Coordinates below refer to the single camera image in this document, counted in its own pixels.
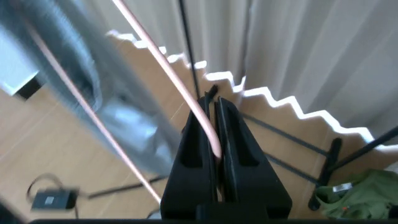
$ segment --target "pink cord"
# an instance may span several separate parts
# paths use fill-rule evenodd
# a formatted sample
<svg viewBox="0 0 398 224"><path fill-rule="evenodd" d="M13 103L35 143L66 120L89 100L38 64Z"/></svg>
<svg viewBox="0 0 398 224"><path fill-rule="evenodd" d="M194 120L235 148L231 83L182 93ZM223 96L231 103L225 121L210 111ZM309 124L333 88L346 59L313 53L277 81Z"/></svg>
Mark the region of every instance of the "pink cord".
<svg viewBox="0 0 398 224"><path fill-rule="evenodd" d="M160 197L156 193L156 191L152 188L152 186L148 183L148 181L144 178L144 176L139 172L138 168L134 165L134 163L128 158L122 147L118 144L118 142L112 137L112 134L105 128L104 124L100 121L100 119L95 115L95 112L90 108L89 104L86 102L84 97L79 92L78 88L73 84L73 82L69 79L65 70L61 67L61 65L57 62L57 59L53 56L49 48L46 46L42 38L36 32L36 30L31 26L31 24L24 18L24 22L28 27L28 31L35 43L39 46L40 50L43 52L47 60L53 66L54 70L57 71L58 75L62 79L62 81L66 84L68 89L72 92L73 96L78 100L79 104L84 108L88 116L93 120L95 125L99 128L99 130L104 134L105 138L111 143L116 152L120 155L122 160L127 164L127 166L132 170L132 172L137 176L137 178L141 181L141 183L146 187L149 193L155 198L155 200L160 204Z"/></svg>
<svg viewBox="0 0 398 224"><path fill-rule="evenodd" d="M217 159L221 159L220 141L205 112L203 112L197 101L193 99L192 95L187 90L187 87L185 87L185 85L182 83L181 79L177 76L167 59L160 52L159 48L149 37L149 34L144 30L144 28L138 22L137 18L132 14L132 12L125 5L125 3L122 0L113 0L113 3L120 10L128 23L130 23L130 26L136 31L138 36L147 43L149 51L155 57L156 61L163 68L163 70L166 72L167 76L173 82L177 90L181 93L182 97L187 102L187 105L191 108L193 114L197 117L200 125L207 135L207 138L209 139L213 154L217 157Z"/></svg>

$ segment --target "floor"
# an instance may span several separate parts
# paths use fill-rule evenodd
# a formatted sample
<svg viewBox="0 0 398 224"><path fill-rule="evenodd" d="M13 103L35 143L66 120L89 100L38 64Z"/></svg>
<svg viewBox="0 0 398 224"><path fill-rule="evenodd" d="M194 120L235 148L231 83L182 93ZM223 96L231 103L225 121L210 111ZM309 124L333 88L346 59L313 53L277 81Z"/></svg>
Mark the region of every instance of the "floor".
<svg viewBox="0 0 398 224"><path fill-rule="evenodd" d="M151 90L170 122L177 129L182 129L189 108L152 55L147 49L135 48L128 40L109 38ZM172 65L193 93L192 77L183 60ZM204 75L203 70L198 70L198 73L199 77ZM358 135L343 136L333 132L322 119L299 120L289 105L271 108L262 96L241 98L239 94L232 92L227 80L209 82L201 78L201 92L208 90L214 83L219 84L220 95L236 103L242 112L326 151L331 141L337 137L343 138L344 142L341 157L364 144ZM25 193L29 184L42 173L54 173L64 184L79 186L84 192L138 182L131 171L110 154L57 101L46 86L27 101L7 96L0 91L0 104L7 105L0 108L0 196L27 220L74 217L73 212L30 211ZM246 122L264 151L315 177L320 173L324 162L322 156L251 121ZM396 152L373 151L340 169L333 179L342 179L368 167L382 169L396 160ZM320 212L312 212L307 208L314 185L275 164L272 166L292 197L294 206L290 218L323 218ZM166 180L154 184L160 194L165 183ZM49 182L42 182L33 191L49 185ZM82 218L145 218L156 208L156 202L144 189L90 201L78 201Z"/></svg>

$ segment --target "black power adapter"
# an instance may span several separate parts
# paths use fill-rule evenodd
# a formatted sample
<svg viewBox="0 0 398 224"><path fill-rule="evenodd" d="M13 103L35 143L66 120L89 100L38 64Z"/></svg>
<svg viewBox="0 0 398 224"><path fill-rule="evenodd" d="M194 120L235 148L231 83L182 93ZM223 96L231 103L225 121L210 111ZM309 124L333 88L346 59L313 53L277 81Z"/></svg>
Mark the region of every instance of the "black power adapter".
<svg viewBox="0 0 398 224"><path fill-rule="evenodd" d="M33 200L32 210L69 210L76 206L78 189L39 190Z"/></svg>

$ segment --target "green cloth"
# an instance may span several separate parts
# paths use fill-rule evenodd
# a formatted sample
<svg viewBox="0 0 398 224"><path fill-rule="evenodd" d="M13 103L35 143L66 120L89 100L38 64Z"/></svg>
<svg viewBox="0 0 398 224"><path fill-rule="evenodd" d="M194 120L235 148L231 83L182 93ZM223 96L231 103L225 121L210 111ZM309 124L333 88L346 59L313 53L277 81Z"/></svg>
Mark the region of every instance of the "green cloth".
<svg viewBox="0 0 398 224"><path fill-rule="evenodd" d="M333 186L352 183L353 187L333 192ZM333 186L319 187L315 195L322 214L342 219L385 219L391 205L398 205L398 174L385 170L368 170L352 175Z"/></svg>

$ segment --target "white curtain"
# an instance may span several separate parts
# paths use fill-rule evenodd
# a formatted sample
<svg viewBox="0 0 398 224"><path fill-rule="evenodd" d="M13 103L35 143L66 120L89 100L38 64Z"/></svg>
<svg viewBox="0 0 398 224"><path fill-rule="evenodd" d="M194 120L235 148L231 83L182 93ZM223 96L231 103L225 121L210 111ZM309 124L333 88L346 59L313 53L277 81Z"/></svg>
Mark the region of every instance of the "white curtain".
<svg viewBox="0 0 398 224"><path fill-rule="evenodd" d="M86 0L98 21L133 33L108 0ZM187 52L176 0L125 0L167 54ZM195 61L230 71L245 89L295 96L305 113L378 137L398 124L398 1L185 0Z"/></svg>

